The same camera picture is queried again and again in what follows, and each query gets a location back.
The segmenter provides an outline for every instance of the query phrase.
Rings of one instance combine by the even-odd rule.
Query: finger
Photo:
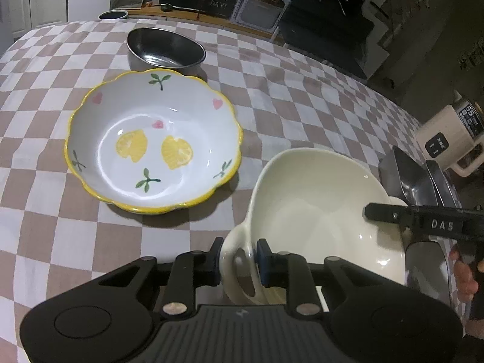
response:
[[[456,279],[461,283],[473,279],[472,270],[462,261],[456,261],[456,263],[454,264],[454,275],[456,276]]]
[[[451,251],[449,252],[449,259],[452,261],[456,261],[459,259],[459,251],[457,249],[457,245],[455,244],[454,247],[452,247]]]
[[[460,292],[457,293],[457,298],[463,303],[470,302],[473,299],[473,297],[474,295],[465,295]]]
[[[457,282],[457,290],[464,295],[471,295],[477,292],[479,284],[477,281],[472,280],[466,283]]]

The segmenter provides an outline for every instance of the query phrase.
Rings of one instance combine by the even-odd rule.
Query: metal bowl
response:
[[[129,32],[127,43],[133,71],[168,68],[196,76],[207,55],[198,42],[161,28],[135,28]]]

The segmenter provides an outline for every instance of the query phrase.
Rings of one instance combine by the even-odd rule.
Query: checkered tablecloth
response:
[[[232,101],[244,129],[231,182],[196,207],[143,217],[87,194],[63,156],[72,111],[91,87],[129,70],[126,35],[142,26],[176,31],[206,48],[208,84]],[[30,31],[0,59],[0,362],[28,361],[18,328],[43,300],[140,256],[169,261],[226,236],[280,151],[330,148],[378,177],[378,159],[392,145],[423,161],[417,126],[331,67],[219,28],[126,19]]]

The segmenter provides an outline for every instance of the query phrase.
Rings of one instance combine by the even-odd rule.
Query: wooden shelf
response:
[[[151,7],[142,7],[141,9],[127,9],[127,11],[129,15],[161,16],[161,17],[173,18],[173,19],[199,21],[200,23],[208,23],[211,25],[222,26],[222,27],[230,28],[232,30],[236,30],[238,32],[256,35],[261,38],[270,38],[270,36],[272,35],[271,33],[266,33],[264,31],[253,30],[251,28],[247,28],[244,26],[235,25],[231,23],[231,21],[229,21],[228,19],[218,18],[210,15],[204,15],[201,13],[185,12],[185,11],[163,12],[160,9],[159,5],[152,5]]]

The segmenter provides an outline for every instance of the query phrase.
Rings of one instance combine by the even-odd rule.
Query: scalloped yellow rim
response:
[[[114,79],[109,80],[109,81],[102,82],[102,83],[98,84],[97,86],[93,87],[91,90],[89,90],[89,92],[82,99],[81,105],[79,105],[78,108],[73,111],[73,113],[72,113],[72,115],[69,118],[69,121],[67,123],[67,137],[66,137],[65,143],[64,143],[64,158],[65,158],[65,161],[67,163],[67,167],[69,168],[69,170],[73,173],[74,176],[76,176],[81,181],[82,186],[84,187],[84,189],[89,194],[91,194],[92,196],[94,196],[96,199],[99,199],[100,201],[103,201],[103,202],[106,202],[106,203],[114,204],[117,207],[122,208],[123,210],[130,211],[131,213],[138,213],[138,214],[163,214],[163,213],[167,213],[169,211],[175,210],[175,209],[179,209],[179,208],[189,208],[189,207],[195,206],[196,204],[200,204],[202,202],[205,202],[208,198],[210,198],[214,194],[215,190],[218,187],[224,185],[225,183],[227,183],[233,177],[233,175],[235,174],[235,172],[237,171],[237,169],[239,169],[240,161],[242,159],[242,154],[240,152],[240,147],[241,147],[242,141],[244,139],[244,132],[242,131],[242,128],[240,127],[239,122],[235,118],[235,110],[234,110],[234,107],[233,107],[232,103],[227,99],[227,97],[225,95],[223,95],[219,91],[216,91],[216,90],[212,89],[208,84],[206,84],[200,78],[197,78],[195,76],[185,76],[187,78],[191,78],[191,79],[197,80],[200,83],[204,84],[204,86],[207,86],[211,91],[213,91],[214,93],[216,93],[222,99],[222,101],[225,102],[230,107],[230,109],[232,111],[232,117],[234,118],[234,122],[235,122],[236,126],[239,129],[239,148],[238,148],[238,151],[237,151],[237,155],[236,155],[235,162],[233,163],[233,167],[231,168],[231,170],[229,172],[226,173],[225,177],[222,178],[221,180],[219,180],[219,182],[217,184],[215,184],[208,192],[206,192],[202,196],[199,196],[198,198],[189,200],[187,202],[172,204],[170,206],[163,206],[163,207],[160,207],[160,208],[146,208],[146,207],[141,207],[141,206],[132,206],[131,204],[125,204],[125,203],[121,203],[121,202],[115,201],[113,199],[106,198],[105,196],[102,196],[102,195],[98,194],[95,190],[93,190],[84,181],[84,179],[81,177],[81,175],[78,172],[76,172],[76,170],[74,169],[74,166],[72,165],[72,162],[71,162],[71,160],[69,158],[69,153],[67,151],[67,144],[69,143],[69,136],[71,135],[71,124],[72,124],[72,120],[73,120],[76,112],[80,108],[82,108],[82,105],[84,105],[84,103],[86,102],[87,98],[89,97],[89,95],[93,91],[97,90],[99,87],[103,86],[106,83],[114,82],[115,80],[119,79],[120,77],[122,77],[124,75],[128,75],[128,74],[145,74],[146,72],[159,72],[159,71],[170,72],[171,74],[185,76],[183,74],[180,74],[180,72],[176,72],[176,71],[173,71],[173,70],[167,70],[167,69],[164,69],[164,68],[154,68],[154,69],[146,70],[146,71],[143,71],[143,72],[137,72],[137,71],[127,71],[127,72],[123,72],[121,75],[116,76]]]

